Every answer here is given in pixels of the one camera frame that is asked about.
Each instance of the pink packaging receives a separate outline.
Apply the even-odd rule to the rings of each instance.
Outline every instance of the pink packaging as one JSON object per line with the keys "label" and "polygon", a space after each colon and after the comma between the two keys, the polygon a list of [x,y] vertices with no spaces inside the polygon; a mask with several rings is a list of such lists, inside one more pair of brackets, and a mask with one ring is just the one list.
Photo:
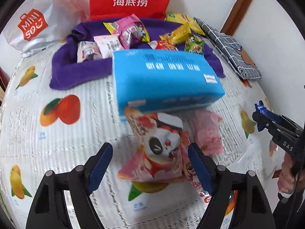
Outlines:
{"label": "pink packaging", "polygon": [[222,117],[205,109],[195,110],[195,142],[205,155],[224,151],[218,123]]}
{"label": "pink packaging", "polygon": [[182,120],[165,113],[144,115],[131,108],[126,108],[125,116],[141,148],[118,171],[118,178],[137,182],[181,181],[181,148],[189,145]]}
{"label": "pink packaging", "polygon": [[137,44],[146,32],[145,26],[135,14],[112,23],[112,26],[115,29],[114,34],[120,34],[120,41],[125,50]]}
{"label": "pink packaging", "polygon": [[112,58],[112,53],[115,51],[124,50],[118,34],[114,35],[99,35],[94,36],[93,39],[97,43],[103,59]]}

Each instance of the white plastic bag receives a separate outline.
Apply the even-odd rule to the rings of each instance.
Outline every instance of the white plastic bag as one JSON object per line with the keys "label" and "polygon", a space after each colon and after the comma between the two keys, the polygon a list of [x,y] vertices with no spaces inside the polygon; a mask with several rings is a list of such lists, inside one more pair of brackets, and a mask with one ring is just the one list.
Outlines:
{"label": "white plastic bag", "polygon": [[64,40],[85,19],[76,0],[25,0],[3,34],[8,44],[29,57]]}

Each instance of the plaid fabric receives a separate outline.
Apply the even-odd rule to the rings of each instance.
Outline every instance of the plaid fabric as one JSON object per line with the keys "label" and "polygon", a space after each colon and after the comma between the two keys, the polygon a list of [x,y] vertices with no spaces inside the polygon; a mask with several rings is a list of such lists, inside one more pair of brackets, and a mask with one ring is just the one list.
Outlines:
{"label": "plaid fabric", "polygon": [[200,19],[194,19],[240,78],[251,80],[262,78],[259,69],[246,63],[242,55],[236,51],[242,51],[242,46],[237,42],[236,39],[234,39],[232,36],[220,33]]}

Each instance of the candy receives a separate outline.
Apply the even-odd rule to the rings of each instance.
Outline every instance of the candy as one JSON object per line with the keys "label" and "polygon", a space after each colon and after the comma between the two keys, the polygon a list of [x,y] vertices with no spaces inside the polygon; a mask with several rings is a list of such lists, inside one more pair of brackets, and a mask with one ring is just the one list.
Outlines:
{"label": "candy", "polygon": [[186,41],[185,51],[203,55],[203,44],[203,39],[193,35]]}
{"label": "candy", "polygon": [[205,155],[224,151],[218,123],[222,117],[205,109],[195,110],[195,142]]}
{"label": "candy", "polygon": [[177,51],[178,49],[166,40],[154,40],[148,43],[152,49]]}
{"label": "candy", "polygon": [[189,23],[185,23],[173,32],[166,33],[163,36],[160,36],[160,39],[167,40],[169,43],[176,45],[187,41],[191,36],[192,32]]}
{"label": "candy", "polygon": [[190,24],[190,28],[202,35],[205,36],[204,32],[202,31],[202,29],[200,28],[200,26],[198,25],[198,23],[191,17],[187,16],[187,15],[183,15],[180,13],[175,13],[175,12],[165,12],[165,20],[166,21],[172,21],[172,22],[177,22],[180,24],[185,24],[186,22],[189,22]]}
{"label": "candy", "polygon": [[104,23],[104,26],[111,34],[120,34],[121,44],[126,50],[140,40],[147,43],[150,42],[150,37],[144,24],[134,14],[113,23]]}
{"label": "candy", "polygon": [[93,37],[101,51],[103,59],[111,58],[114,51],[124,50],[118,37],[119,34],[99,35]]}
{"label": "candy", "polygon": [[131,108],[126,108],[125,116],[141,147],[119,170],[118,178],[137,182],[181,181],[181,147],[189,144],[182,120],[165,113],[144,115]]}
{"label": "candy", "polygon": [[81,41],[78,43],[77,49],[77,62],[82,63],[85,60],[98,60],[102,59],[99,47],[95,42]]}

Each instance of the tissue box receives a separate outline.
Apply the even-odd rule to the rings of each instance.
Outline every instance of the tissue box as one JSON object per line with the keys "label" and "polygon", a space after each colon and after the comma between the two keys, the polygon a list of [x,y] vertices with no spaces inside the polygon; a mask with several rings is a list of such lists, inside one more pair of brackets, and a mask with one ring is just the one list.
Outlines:
{"label": "tissue box", "polygon": [[202,55],[138,50],[113,53],[113,74],[119,115],[126,106],[141,112],[206,107],[225,91]]}

